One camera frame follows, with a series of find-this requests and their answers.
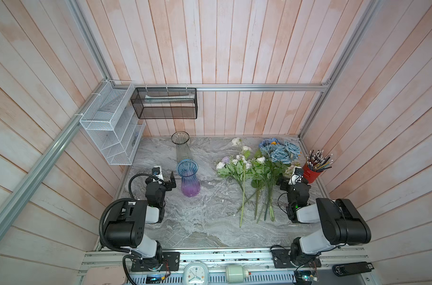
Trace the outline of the clear grey glass vase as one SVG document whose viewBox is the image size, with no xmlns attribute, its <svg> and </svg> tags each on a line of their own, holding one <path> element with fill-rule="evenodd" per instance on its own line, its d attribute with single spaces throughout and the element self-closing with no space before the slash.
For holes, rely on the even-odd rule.
<svg viewBox="0 0 432 285">
<path fill-rule="evenodd" d="M 171 137 L 171 141 L 176 146 L 176 157 L 178 163 L 183 160 L 193 159 L 193 155 L 189 147 L 189 140 L 190 135 L 185 131 L 177 131 Z"/>
</svg>

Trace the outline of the pastel purple flower bunch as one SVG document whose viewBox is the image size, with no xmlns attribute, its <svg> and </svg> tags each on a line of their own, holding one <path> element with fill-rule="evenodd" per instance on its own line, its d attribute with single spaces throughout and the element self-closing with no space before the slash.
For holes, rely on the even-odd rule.
<svg viewBox="0 0 432 285">
<path fill-rule="evenodd" d="M 246 182 L 251 178 L 251 163 L 246 156 L 238 154 L 236 156 L 226 156 L 216 163 L 216 171 L 222 178 L 235 180 L 241 188 L 244 198 L 246 198 Z"/>
</svg>

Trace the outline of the white flower stem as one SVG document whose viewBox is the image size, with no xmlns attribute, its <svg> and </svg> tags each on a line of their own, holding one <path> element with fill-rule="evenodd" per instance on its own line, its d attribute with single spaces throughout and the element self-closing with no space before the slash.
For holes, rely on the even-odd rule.
<svg viewBox="0 0 432 285">
<path fill-rule="evenodd" d="M 245 146 L 242 142 L 242 139 L 239 137 L 232 139 L 232 144 L 233 146 L 240 149 L 240 153 L 234 156 L 234 158 L 232 159 L 232 165 L 234 166 L 235 170 L 235 179 L 242 190 L 242 205 L 240 208 L 241 216 L 239 224 L 239 227 L 241 228 L 244 220 L 244 208 L 246 203 L 248 202 L 246 195 L 246 180 L 251 166 L 249 157 L 252 150 L 250 147 Z"/>
</svg>

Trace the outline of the blue rose bunch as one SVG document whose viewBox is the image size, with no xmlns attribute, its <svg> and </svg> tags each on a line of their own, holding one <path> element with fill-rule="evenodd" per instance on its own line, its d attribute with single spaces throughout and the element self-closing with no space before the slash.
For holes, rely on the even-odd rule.
<svg viewBox="0 0 432 285">
<path fill-rule="evenodd" d="M 259 145 L 262 155 L 266 158 L 264 183 L 266 186 L 267 194 L 265 200 L 265 213 L 264 220 L 267 217 L 272 222 L 275 221 L 275 213 L 273 209 L 273 195 L 274 187 L 280 175 L 282 175 L 287 168 L 292 166 L 298 160 L 301 154 L 301 148 L 289 141 L 280 142 L 276 138 L 263 140 Z"/>
</svg>

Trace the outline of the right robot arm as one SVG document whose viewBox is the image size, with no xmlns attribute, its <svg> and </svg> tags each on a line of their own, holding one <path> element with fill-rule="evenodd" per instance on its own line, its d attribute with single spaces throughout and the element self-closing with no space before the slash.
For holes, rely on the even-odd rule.
<svg viewBox="0 0 432 285">
<path fill-rule="evenodd" d="M 344 245 L 371 241 L 368 224 L 349 199 L 317 198 L 309 204 L 310 185 L 306 179 L 280 176 L 276 184 L 287 195 L 285 213 L 292 223 L 320 224 L 319 230 L 293 240 L 289 257 L 295 266 L 306 265 L 320 254 Z"/>
</svg>

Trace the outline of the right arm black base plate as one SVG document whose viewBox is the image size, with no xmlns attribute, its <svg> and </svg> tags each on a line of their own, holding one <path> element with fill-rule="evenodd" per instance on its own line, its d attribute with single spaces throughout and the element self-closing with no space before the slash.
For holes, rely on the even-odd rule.
<svg viewBox="0 0 432 285">
<path fill-rule="evenodd" d="M 273 247 L 270 249 L 270 253 L 272 256 L 272 260 L 274 262 L 274 267 L 279 268 L 320 268 L 322 263 L 319 258 L 315 258 L 313 261 L 310 261 L 306 264 L 294 264 L 290 259 L 290 251 L 289 249 L 281 248 L 281 247 Z"/>
</svg>

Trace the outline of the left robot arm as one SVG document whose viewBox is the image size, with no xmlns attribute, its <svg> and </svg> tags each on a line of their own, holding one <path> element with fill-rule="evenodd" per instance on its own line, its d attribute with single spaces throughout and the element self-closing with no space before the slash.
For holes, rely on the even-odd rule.
<svg viewBox="0 0 432 285">
<path fill-rule="evenodd" d="M 145 200 L 136 199 L 132 182 L 145 177 Z M 176 188 L 174 173 L 165 181 L 160 167 L 152 173 L 138 173 L 128 183 L 129 198 L 120 198 L 110 203 L 100 218 L 98 231 L 102 246 L 117 252 L 124 252 L 128 258 L 143 262 L 148 268 L 156 268 L 163 263 L 162 247 L 145 233 L 146 224 L 157 224 L 165 215 L 165 197 L 168 191 Z"/>
</svg>

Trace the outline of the blue purple glass vase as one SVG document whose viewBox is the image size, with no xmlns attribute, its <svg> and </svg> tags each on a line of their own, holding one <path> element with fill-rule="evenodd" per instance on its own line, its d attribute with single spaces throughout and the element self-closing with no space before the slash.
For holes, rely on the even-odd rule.
<svg viewBox="0 0 432 285">
<path fill-rule="evenodd" d="M 197 173 L 198 164 L 194 160 L 185 159 L 177 165 L 177 174 L 181 177 L 181 191 L 186 197 L 194 197 L 200 193 Z"/>
</svg>

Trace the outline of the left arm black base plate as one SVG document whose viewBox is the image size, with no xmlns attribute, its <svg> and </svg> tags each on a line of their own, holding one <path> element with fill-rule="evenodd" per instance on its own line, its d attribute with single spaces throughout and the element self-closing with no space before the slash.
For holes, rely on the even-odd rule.
<svg viewBox="0 0 432 285">
<path fill-rule="evenodd" d="M 142 258 L 139 261 L 134 261 L 131 266 L 131 271 L 136 272 L 165 272 L 178 271 L 180 265 L 179 252 L 160 252 L 152 258 Z"/>
</svg>

